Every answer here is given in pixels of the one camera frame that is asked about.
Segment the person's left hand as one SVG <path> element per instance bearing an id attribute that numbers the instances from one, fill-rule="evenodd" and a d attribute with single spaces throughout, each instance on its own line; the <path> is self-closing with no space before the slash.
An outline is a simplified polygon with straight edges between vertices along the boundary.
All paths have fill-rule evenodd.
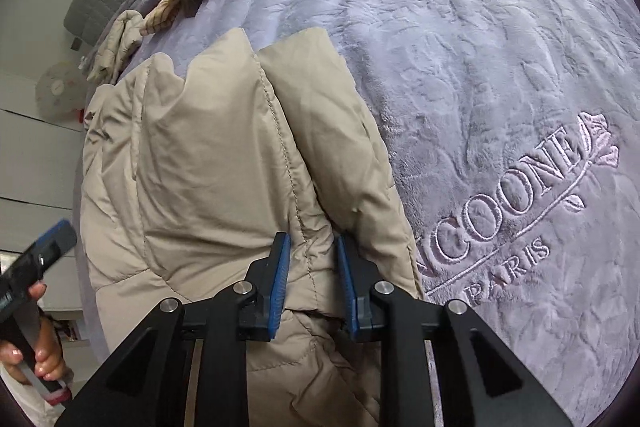
<path id="1" fill-rule="evenodd" d="M 49 317 L 38 308 L 37 301 L 46 293 L 47 285 L 35 283 L 29 288 L 30 301 L 26 310 L 20 315 L 27 327 L 27 337 L 35 353 L 34 374 L 45 381 L 64 379 L 68 374 L 68 366 L 64 360 L 63 350 Z M 21 370 L 23 352 L 9 340 L 1 340 L 1 364 L 14 381 L 30 386 L 30 381 Z"/>

